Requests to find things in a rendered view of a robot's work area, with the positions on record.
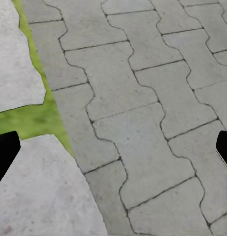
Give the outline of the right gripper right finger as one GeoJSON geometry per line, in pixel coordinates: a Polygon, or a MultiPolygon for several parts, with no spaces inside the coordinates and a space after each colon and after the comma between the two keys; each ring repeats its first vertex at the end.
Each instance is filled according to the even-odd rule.
{"type": "Polygon", "coordinates": [[[227,164],[227,132],[226,131],[220,131],[217,142],[216,142],[216,149],[224,159],[224,161],[227,164]]]}

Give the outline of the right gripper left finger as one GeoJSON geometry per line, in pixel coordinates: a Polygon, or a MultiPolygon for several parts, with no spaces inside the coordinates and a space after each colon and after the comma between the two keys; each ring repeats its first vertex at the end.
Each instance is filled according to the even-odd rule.
{"type": "Polygon", "coordinates": [[[14,130],[0,134],[0,182],[20,151],[20,148],[21,144],[17,131],[14,130]]]}

